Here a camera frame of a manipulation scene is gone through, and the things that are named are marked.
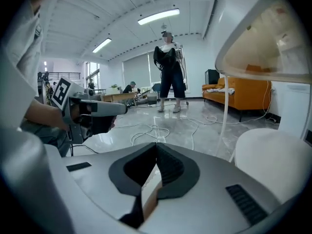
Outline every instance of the table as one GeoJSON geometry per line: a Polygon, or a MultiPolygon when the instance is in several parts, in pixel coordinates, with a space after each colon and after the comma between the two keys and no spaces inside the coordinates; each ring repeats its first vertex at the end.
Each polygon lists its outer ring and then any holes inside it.
{"type": "Polygon", "coordinates": [[[113,102],[118,100],[124,100],[124,99],[133,99],[133,103],[135,106],[137,106],[137,103],[135,101],[135,93],[125,93],[125,94],[111,94],[111,95],[103,95],[101,97],[102,101],[105,102],[113,102]]]}

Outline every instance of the black slot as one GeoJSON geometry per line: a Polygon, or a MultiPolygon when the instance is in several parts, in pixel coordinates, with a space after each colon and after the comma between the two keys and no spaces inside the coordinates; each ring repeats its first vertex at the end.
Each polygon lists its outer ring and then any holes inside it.
{"type": "Polygon", "coordinates": [[[268,216],[240,185],[228,186],[225,189],[251,225],[257,224],[268,216]]]}
{"type": "Polygon", "coordinates": [[[83,168],[87,168],[91,166],[90,163],[88,162],[83,162],[83,163],[79,163],[79,164],[75,164],[75,165],[70,165],[70,166],[66,166],[67,170],[69,172],[73,172],[73,171],[76,171],[76,170],[80,170],[80,169],[83,169],[83,168]]]}

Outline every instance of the window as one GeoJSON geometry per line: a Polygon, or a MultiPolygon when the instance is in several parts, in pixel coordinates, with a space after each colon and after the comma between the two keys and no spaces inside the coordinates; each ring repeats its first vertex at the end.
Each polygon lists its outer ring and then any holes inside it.
{"type": "Polygon", "coordinates": [[[95,89],[100,89],[99,80],[99,63],[87,62],[86,63],[86,83],[89,87],[90,80],[93,80],[95,89]]]}
{"type": "Polygon", "coordinates": [[[98,64],[95,62],[90,63],[90,74],[91,75],[93,72],[95,72],[98,69],[98,64]]]}

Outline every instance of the tile floor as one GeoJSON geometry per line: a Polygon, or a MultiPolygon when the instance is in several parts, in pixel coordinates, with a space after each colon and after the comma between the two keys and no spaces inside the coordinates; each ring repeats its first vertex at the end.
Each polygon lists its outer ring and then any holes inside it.
{"type": "MultiPolygon", "coordinates": [[[[153,130],[152,135],[157,139],[143,135],[135,140],[135,144],[144,142],[158,141],[166,142],[178,146],[183,146],[192,149],[192,133],[196,129],[196,124],[184,119],[184,117],[194,118],[205,123],[209,123],[205,118],[212,115],[217,117],[218,121],[223,120],[223,105],[211,101],[204,102],[203,100],[189,100],[189,106],[185,105],[183,101],[181,112],[174,114],[172,112],[174,101],[167,101],[165,111],[158,113],[155,107],[144,108],[147,105],[140,105],[140,107],[132,107],[128,113],[117,117],[115,122],[117,127],[136,125],[143,123],[147,125],[157,125],[161,128],[166,128],[170,131],[168,137],[163,136],[167,133],[164,130],[153,130]]],[[[242,121],[247,121],[257,117],[245,116],[242,121]]],[[[236,110],[229,108],[227,122],[238,122],[239,114],[236,110]]],[[[216,147],[221,132],[222,124],[215,123],[211,125],[203,125],[198,123],[199,127],[194,134],[194,150],[205,154],[215,155],[216,147]]],[[[223,143],[221,143],[219,157],[229,160],[235,148],[236,141],[242,133],[249,129],[254,128],[274,128],[277,129],[278,125],[267,123],[265,118],[249,121],[242,124],[227,125],[223,143]]],[[[99,134],[87,139],[84,144],[92,148],[96,152],[110,152],[117,149],[131,146],[130,140],[136,133],[143,133],[149,130],[149,127],[144,125],[113,128],[107,134],[99,134]]],[[[91,155],[93,154],[85,147],[75,147],[74,155],[91,155]]]]}

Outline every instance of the black bag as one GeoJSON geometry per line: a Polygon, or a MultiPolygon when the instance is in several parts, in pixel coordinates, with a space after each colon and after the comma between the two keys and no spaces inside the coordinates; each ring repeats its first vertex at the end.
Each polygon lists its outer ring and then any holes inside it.
{"type": "Polygon", "coordinates": [[[163,52],[158,46],[154,50],[154,64],[159,70],[172,69],[176,63],[176,50],[172,48],[169,52],[163,52]]]}

